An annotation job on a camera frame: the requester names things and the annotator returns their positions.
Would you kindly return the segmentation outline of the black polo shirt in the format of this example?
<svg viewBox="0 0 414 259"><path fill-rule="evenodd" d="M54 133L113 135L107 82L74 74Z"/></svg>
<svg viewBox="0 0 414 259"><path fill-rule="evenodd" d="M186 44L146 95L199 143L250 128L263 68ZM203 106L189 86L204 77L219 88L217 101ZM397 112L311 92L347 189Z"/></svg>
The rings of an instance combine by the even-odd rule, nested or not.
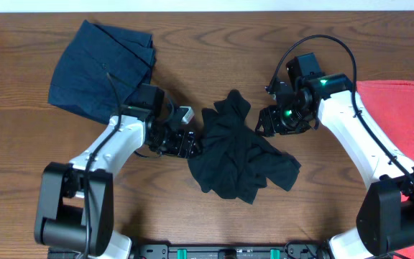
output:
<svg viewBox="0 0 414 259"><path fill-rule="evenodd" d="M252 204L268 181L285 191L295 184L301 164L246 125L250 109L240 92L232 90L214 108L202 110L203 151L188 160L202 192Z"/></svg>

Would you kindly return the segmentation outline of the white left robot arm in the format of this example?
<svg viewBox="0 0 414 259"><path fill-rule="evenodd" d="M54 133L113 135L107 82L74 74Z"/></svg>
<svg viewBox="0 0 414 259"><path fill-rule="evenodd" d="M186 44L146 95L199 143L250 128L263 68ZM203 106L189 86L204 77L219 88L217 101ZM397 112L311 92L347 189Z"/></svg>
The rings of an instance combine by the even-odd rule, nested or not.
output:
<svg viewBox="0 0 414 259"><path fill-rule="evenodd" d="M42 173L34 226L36 243L61 250L62 258L129 258L132 240L114 230L114 179L131 155L146 145L158 155L199 153L189 106L119 107L101 135L68 163L51 162Z"/></svg>

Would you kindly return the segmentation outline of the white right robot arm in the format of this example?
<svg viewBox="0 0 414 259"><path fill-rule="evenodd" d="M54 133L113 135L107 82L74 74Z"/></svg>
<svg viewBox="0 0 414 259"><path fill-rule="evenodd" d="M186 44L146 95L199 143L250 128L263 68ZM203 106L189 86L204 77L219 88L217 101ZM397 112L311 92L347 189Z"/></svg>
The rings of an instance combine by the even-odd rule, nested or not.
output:
<svg viewBox="0 0 414 259"><path fill-rule="evenodd" d="M353 90L344 74L315 74L300 88L272 79L268 94L277 101L260 112L258 126L269 137L299 134L314 120L327 127L360 172L367 195L356 227L328 241L331 258L373 258L414 246L414 161L402 153L367 111L374 101L400 90L414 92L414 81L362 81Z"/></svg>

